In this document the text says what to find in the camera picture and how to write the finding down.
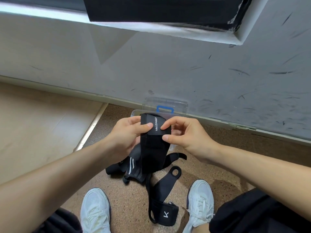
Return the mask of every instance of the shoe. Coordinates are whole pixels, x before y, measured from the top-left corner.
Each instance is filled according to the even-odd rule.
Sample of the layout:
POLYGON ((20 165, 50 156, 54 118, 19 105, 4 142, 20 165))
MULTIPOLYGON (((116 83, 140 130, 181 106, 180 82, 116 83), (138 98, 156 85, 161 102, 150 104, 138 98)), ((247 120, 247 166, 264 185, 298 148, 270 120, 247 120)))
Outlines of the shoe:
POLYGON ((83 233, 111 233, 111 207, 106 194, 100 188, 89 190, 81 206, 83 233))
POLYGON ((191 233, 193 227, 209 223, 214 216, 214 197, 210 185, 204 180, 196 180, 187 196, 189 221, 183 233, 191 233))

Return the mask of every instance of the white shoelace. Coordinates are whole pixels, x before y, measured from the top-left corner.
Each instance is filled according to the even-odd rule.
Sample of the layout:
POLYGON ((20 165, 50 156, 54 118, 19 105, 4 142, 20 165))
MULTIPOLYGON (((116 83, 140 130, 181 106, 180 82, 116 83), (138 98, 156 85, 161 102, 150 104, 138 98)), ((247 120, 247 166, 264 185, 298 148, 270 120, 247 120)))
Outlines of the white shoelace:
POLYGON ((190 214, 192 214, 193 216, 195 216, 196 218, 198 218, 198 219, 200 219, 200 220, 202 220, 202 221, 207 223, 208 220, 211 220, 212 219, 211 217, 213 217, 215 215, 213 213, 208 213, 208 212, 211 211, 213 206, 211 204, 207 205, 206 204, 207 201, 206 201, 205 197, 202 196, 202 195, 199 195, 199 199, 196 202, 197 202, 197 206, 199 208, 199 214, 196 214, 196 213, 194 213, 192 211, 189 211, 189 209, 187 209, 187 211, 190 214))
POLYGON ((88 213, 87 213, 87 217, 85 220, 87 220, 89 223, 91 223, 93 220, 94 222, 92 223, 92 225, 89 228, 89 232, 88 233, 92 233, 92 232, 96 232, 100 229, 104 229, 106 226, 104 225, 105 220, 107 219, 107 215, 105 214, 105 209, 101 209, 98 208, 97 206, 91 208, 88 213))

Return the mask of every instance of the hand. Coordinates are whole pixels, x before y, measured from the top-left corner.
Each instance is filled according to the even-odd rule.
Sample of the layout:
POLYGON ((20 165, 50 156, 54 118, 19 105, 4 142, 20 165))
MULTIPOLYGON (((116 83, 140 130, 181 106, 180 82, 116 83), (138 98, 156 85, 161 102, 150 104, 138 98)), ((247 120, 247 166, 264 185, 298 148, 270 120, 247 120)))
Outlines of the hand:
POLYGON ((200 161, 212 158, 220 147, 197 119, 174 116, 167 120, 161 129, 167 129, 169 126, 172 126, 172 135, 163 135, 162 139, 170 144, 182 146, 200 161))
POLYGON ((104 139, 110 147, 109 162, 114 164, 124 160, 134 146, 140 143, 140 134, 148 132, 152 127, 152 123, 140 125, 140 116, 120 119, 104 139))

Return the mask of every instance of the person's left hand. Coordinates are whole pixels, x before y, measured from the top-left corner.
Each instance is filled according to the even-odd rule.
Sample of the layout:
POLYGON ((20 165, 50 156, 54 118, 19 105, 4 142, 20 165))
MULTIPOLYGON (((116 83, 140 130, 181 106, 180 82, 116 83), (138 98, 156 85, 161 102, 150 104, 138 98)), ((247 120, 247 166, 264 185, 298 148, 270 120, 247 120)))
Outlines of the person's left hand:
POLYGON ((140 134, 152 127, 152 123, 140 125, 140 116, 120 119, 104 139, 110 147, 109 162, 114 164, 124 160, 140 142, 140 134))

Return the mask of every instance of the white wall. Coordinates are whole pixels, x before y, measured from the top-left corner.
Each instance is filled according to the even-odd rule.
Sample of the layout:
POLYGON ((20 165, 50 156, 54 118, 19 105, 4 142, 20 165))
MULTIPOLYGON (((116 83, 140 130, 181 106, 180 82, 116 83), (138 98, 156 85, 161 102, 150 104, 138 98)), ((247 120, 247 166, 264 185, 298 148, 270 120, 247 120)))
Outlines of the white wall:
POLYGON ((154 93, 188 101, 191 114, 311 139, 310 6, 269 0, 234 48, 2 14, 0 75, 135 102, 154 93))

